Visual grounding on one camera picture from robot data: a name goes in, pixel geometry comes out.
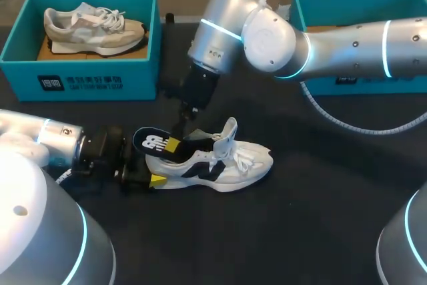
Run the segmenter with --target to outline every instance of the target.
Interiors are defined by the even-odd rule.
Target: white sneaker
[[[146,30],[139,21],[124,19],[123,14],[86,3],[68,12],[46,9],[44,26],[52,40],[52,52],[92,51],[110,56],[135,47],[142,41]]]
[[[192,185],[209,186],[219,192],[232,192],[247,187],[263,178],[273,165],[269,149],[264,146],[235,141],[238,125],[229,118],[220,134],[208,134],[200,130],[186,139],[210,137],[215,142],[212,152],[196,151],[182,164],[146,155],[151,173],[167,178],[159,189],[185,188]]]

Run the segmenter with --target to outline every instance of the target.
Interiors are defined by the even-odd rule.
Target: blue light ring
[[[408,202],[408,205],[406,205],[406,210],[405,210],[405,232],[406,232],[406,237],[408,239],[409,242],[409,246],[411,247],[412,253],[414,254],[416,260],[418,261],[418,263],[421,265],[422,269],[427,273],[427,265],[424,263],[424,261],[422,260],[421,256],[419,255],[419,253],[417,252],[414,242],[412,241],[412,237],[411,234],[409,232],[409,207],[411,206],[412,200],[414,199],[415,195],[418,193],[416,192],[411,199]]]
[[[204,23],[205,25],[208,25],[212,28],[215,28],[218,31],[221,31],[222,33],[225,33],[226,35],[232,36],[233,38],[236,38],[238,41],[242,41],[242,37],[239,35],[236,35],[235,33],[232,33],[230,30],[227,30],[221,26],[216,25],[215,23],[212,23],[211,21],[208,21],[206,19],[200,19],[201,23]]]
[[[387,36],[391,22],[391,20],[386,22],[386,24],[384,25],[384,31],[382,32],[382,65],[384,66],[384,73],[386,73],[386,76],[388,78],[393,78],[392,74],[390,73],[390,70],[388,69],[387,62]]]
[[[79,253],[78,257],[77,257],[77,260],[75,261],[73,269],[70,271],[69,275],[64,280],[64,282],[62,283],[62,285],[68,285],[68,283],[70,283],[71,279],[74,277],[77,269],[80,266],[81,260],[83,259],[83,255],[84,255],[85,249],[86,249],[86,242],[87,242],[87,224],[86,224],[86,218],[85,218],[85,214],[83,213],[83,210],[81,209],[81,207],[79,205],[77,205],[77,206],[79,207],[79,210],[80,210],[80,213],[81,213],[81,217],[82,217],[82,220],[83,220],[83,241],[81,242],[80,253]]]
[[[37,136],[37,140],[36,142],[38,144],[40,144],[40,140],[41,140],[41,136],[44,134],[47,124],[50,122],[51,120],[49,118],[45,119],[45,121],[43,122],[43,125],[41,126],[41,129],[39,131],[39,135]]]
[[[305,61],[305,62],[304,62],[304,64],[303,64],[303,66],[300,68],[300,70],[298,70],[298,71],[297,71],[296,73],[294,73],[293,75],[285,76],[285,77],[278,77],[278,76],[275,76],[276,78],[278,78],[278,79],[289,79],[289,78],[293,78],[293,77],[297,76],[299,73],[301,73],[301,71],[303,71],[303,70],[304,70],[304,68],[306,68],[306,66],[307,66],[307,64],[308,64],[308,61],[310,60],[310,56],[311,56],[311,54],[312,54],[312,43],[310,42],[310,38],[309,38],[305,33],[303,33],[303,35],[304,35],[304,37],[307,39],[307,45],[308,45],[307,58],[306,58],[306,61]]]

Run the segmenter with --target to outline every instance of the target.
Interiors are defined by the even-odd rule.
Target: cable
[[[56,184],[61,184],[64,180],[71,176],[71,168],[67,170],[64,174],[60,175],[60,177],[56,180]]]
[[[344,123],[343,121],[340,121],[336,119],[334,116],[332,116],[330,113],[328,113],[326,110],[324,110],[318,102],[313,98],[312,94],[310,93],[310,90],[308,90],[307,85],[302,81],[301,82],[301,88],[303,92],[306,94],[308,99],[310,100],[310,103],[316,108],[316,110],[321,113],[326,119],[332,121],[333,123],[337,124],[338,126],[344,127],[348,130],[355,131],[358,133],[363,133],[365,135],[393,135],[395,133],[401,133],[403,131],[406,131],[408,129],[411,129],[419,124],[421,124],[423,121],[426,121],[427,119],[427,112],[423,113],[420,117],[414,119],[413,121],[410,121],[409,123],[405,123],[404,125],[401,125],[399,127],[395,127],[392,129],[384,129],[384,130],[371,130],[371,129],[364,129],[356,126],[352,126],[348,123]]]

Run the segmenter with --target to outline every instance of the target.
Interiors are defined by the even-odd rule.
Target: shoelace
[[[125,11],[120,13],[118,10],[110,10],[108,8],[98,7],[95,10],[95,14],[103,21],[101,23],[97,23],[94,26],[97,27],[102,25],[112,31],[122,30],[125,26],[125,18],[123,17],[124,13]]]
[[[213,134],[214,138],[220,138],[221,134],[215,133]],[[235,161],[238,169],[242,173],[246,173],[253,165],[254,165],[254,157],[249,153],[244,152],[243,150],[239,150],[238,148],[232,147],[230,148],[223,156],[216,157],[213,159],[215,161],[222,160],[232,160]]]

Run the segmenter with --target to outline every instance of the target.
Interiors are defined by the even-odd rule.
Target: teal shoe box
[[[38,61],[46,8],[72,11],[81,2],[125,11],[149,27],[146,59]],[[25,0],[0,56],[19,101],[151,100],[156,96],[161,45],[157,0]]]
[[[427,0],[293,0],[290,23],[301,31],[311,26],[345,26],[373,21],[427,17]],[[312,95],[425,93],[427,77],[366,79],[341,75],[306,81]]]

